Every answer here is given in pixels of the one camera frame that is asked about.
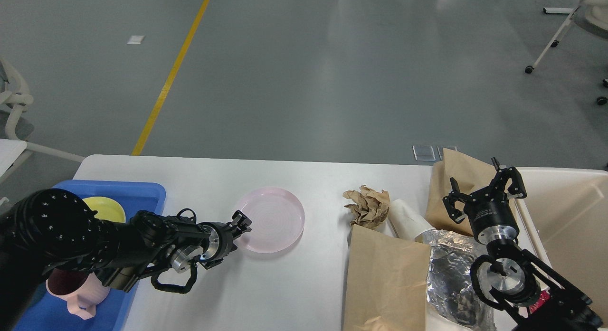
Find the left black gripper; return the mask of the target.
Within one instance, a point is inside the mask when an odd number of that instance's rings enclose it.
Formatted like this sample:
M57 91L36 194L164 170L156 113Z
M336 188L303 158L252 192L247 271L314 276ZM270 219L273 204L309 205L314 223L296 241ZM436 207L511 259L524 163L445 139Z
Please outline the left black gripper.
M251 231L252 221L236 210L230 223L200 223L200 227L210 236L202 242L204 253L200 255L199 263L206 270L218 266L232 251L238 247L234 240Z

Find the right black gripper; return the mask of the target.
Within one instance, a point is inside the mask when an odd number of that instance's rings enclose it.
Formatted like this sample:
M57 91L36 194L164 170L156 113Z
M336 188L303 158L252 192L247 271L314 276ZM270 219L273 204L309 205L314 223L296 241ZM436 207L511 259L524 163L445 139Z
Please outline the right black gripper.
M457 180L451 177L451 190L442 199L448 217L454 223L460 224L468 217L473 236L482 245L500 239L515 241L518 238L520 231L509 202L510 199L527 197L523 177L517 168L506 167L496 157L492 157L491 161L496 174L485 192L464 194ZM463 211L456 207L456 202L465 205Z

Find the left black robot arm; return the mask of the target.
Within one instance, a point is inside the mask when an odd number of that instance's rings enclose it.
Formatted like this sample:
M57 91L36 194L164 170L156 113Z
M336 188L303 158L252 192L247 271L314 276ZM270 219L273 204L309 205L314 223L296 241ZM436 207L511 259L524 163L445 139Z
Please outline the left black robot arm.
M240 210L231 221L197 222L139 210L125 223L97 218L79 196L43 189L1 215L1 329L12 330L52 271L96 274L102 286L129 292L150 278L159 291L187 294L197 266L211 269L251 231Z

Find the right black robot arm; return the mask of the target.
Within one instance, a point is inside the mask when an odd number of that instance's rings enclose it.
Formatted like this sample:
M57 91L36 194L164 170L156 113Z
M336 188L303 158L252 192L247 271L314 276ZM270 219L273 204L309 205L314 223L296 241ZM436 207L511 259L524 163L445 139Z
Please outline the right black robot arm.
M519 246L519 227L510 200L524 199L525 184L515 167L492 158L495 175L471 193L450 178L442 201L451 220L469 221L474 240L485 247L470 268L473 290L480 301L505 311L517 331L598 331L601 317L591 309L591 298Z

